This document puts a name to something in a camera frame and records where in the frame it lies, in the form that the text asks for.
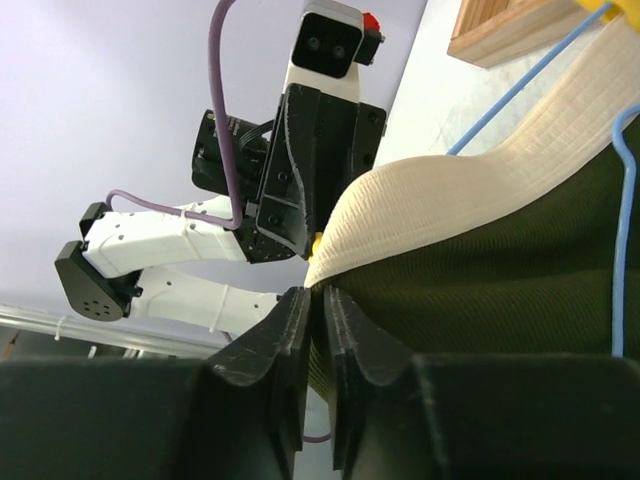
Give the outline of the yellow clip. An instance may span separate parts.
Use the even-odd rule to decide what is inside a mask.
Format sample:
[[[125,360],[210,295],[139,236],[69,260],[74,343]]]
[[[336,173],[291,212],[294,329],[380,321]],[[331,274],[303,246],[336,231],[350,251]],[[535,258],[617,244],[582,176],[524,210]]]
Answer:
[[[622,16],[632,29],[640,29],[639,0],[575,0],[575,3],[590,13],[600,12],[603,23]]]
[[[313,261],[313,259],[315,258],[317,251],[320,248],[321,242],[322,242],[322,238],[323,238],[323,233],[322,232],[316,232],[315,236],[314,236],[314,240],[311,244],[311,249],[310,249],[310,253],[309,253],[309,257],[308,257],[308,262],[311,263]]]

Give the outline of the dark olive underwear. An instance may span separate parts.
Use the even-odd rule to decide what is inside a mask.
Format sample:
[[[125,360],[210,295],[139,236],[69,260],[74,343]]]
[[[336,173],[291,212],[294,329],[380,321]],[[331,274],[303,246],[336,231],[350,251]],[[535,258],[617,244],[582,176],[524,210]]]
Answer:
[[[397,160],[342,194],[305,285],[424,353],[608,354],[639,35],[607,24],[497,147]]]

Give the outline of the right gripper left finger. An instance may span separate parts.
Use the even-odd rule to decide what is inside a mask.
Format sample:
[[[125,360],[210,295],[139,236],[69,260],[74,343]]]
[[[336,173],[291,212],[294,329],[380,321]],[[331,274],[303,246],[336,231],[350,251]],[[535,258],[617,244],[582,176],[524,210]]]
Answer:
[[[2,477],[291,478],[310,306],[308,290],[288,290],[205,360],[3,363]]]

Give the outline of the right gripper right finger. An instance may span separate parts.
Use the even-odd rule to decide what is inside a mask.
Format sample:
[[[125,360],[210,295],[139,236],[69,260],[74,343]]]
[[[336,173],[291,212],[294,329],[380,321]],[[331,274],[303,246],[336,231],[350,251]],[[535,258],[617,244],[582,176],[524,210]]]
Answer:
[[[346,479],[635,479],[639,366],[426,355],[323,296],[333,463]]]

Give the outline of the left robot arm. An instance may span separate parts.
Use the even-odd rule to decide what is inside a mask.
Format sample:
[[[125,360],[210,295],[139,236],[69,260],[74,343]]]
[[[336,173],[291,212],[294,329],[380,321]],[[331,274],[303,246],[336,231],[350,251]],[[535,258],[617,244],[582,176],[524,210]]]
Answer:
[[[70,306],[95,321],[156,317],[244,333],[273,309],[278,294],[185,275],[175,265],[311,259],[345,188],[372,168],[386,117],[382,108],[291,85],[272,120],[231,118],[242,220],[229,230],[213,223],[229,215],[230,201],[215,117],[207,111],[191,177],[211,199],[130,213],[115,211],[110,201],[91,204],[79,223],[81,238],[55,260]]]

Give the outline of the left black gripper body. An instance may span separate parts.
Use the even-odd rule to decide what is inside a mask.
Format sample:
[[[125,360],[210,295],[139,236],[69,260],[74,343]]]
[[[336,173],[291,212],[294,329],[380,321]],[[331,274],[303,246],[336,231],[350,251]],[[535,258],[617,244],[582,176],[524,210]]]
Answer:
[[[241,249],[250,263],[310,257],[346,187],[372,169],[386,120],[377,106],[286,88],[270,136],[241,144]]]

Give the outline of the light blue wire hanger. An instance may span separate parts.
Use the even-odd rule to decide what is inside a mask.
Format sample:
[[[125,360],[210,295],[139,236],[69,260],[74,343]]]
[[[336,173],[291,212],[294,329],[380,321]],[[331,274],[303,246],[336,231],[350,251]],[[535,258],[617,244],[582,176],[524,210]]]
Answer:
[[[527,86],[550,62],[563,52],[588,27],[600,20],[600,12],[590,13],[577,27],[570,31],[541,60],[534,64],[479,120],[447,151],[458,154],[486,125]],[[625,290],[627,251],[631,229],[631,214],[634,204],[637,162],[624,139],[624,128],[639,115],[637,104],[622,110],[611,127],[611,144],[623,165],[623,183],[614,247],[612,300],[611,300],[611,356],[622,358],[625,350]]]

